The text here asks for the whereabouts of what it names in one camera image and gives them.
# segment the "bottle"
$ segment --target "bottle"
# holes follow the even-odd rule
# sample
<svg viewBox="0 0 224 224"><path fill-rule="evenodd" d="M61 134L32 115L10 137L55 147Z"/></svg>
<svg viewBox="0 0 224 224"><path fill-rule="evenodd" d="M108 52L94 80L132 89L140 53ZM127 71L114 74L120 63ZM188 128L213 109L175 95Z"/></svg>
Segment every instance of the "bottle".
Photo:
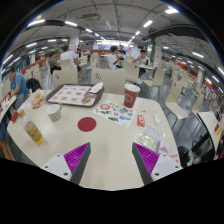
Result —
<svg viewBox="0 0 224 224"><path fill-rule="evenodd" d="M20 121L27 132L27 134L33 139L33 141L37 145L41 145L43 143L43 135L41 132L38 130L37 126L34 124L34 122L31 120L31 117L28 114L25 114L24 110L21 109L19 110L19 116L20 116Z"/></svg>

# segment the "red cup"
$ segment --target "red cup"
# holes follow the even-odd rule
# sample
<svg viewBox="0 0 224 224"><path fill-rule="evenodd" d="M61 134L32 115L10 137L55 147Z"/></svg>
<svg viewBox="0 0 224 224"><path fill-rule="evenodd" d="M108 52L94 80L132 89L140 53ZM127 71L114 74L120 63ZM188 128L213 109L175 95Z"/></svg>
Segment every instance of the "red cup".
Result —
<svg viewBox="0 0 224 224"><path fill-rule="evenodd" d="M136 98L140 92L138 86L132 84L125 84L124 86L124 106L133 108Z"/></svg>

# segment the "drink cup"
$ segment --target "drink cup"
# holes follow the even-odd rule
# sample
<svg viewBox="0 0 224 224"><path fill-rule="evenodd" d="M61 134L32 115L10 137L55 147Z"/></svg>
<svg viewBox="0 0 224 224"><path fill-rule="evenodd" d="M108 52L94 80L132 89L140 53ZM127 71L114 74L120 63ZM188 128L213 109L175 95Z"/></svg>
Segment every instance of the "drink cup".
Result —
<svg viewBox="0 0 224 224"><path fill-rule="evenodd" d="M136 98L140 92L140 88L132 84L125 84L124 91L124 106L133 108Z"/></svg>
<svg viewBox="0 0 224 224"><path fill-rule="evenodd" d="M50 117L51 121L55 122L61 118L61 105L54 104L47 109L47 114Z"/></svg>

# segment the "bag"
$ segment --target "bag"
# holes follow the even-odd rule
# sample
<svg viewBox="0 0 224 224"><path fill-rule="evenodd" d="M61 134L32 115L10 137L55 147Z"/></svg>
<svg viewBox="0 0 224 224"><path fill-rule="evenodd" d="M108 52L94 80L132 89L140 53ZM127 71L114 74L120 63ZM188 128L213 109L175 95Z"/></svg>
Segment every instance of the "bag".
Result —
<svg viewBox="0 0 224 224"><path fill-rule="evenodd" d="M26 82L26 87L32 89L32 93L34 93L37 89L40 89L40 83L37 79L30 78Z"/></svg>

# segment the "red sticker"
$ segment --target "red sticker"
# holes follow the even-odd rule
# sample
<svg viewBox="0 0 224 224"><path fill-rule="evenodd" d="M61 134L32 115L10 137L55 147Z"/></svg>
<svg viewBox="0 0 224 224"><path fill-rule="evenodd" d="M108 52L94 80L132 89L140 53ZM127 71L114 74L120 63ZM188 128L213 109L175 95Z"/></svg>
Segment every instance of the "red sticker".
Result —
<svg viewBox="0 0 224 224"><path fill-rule="evenodd" d="M85 117L78 123L78 128L83 132L89 132L95 129L96 120L91 117Z"/></svg>

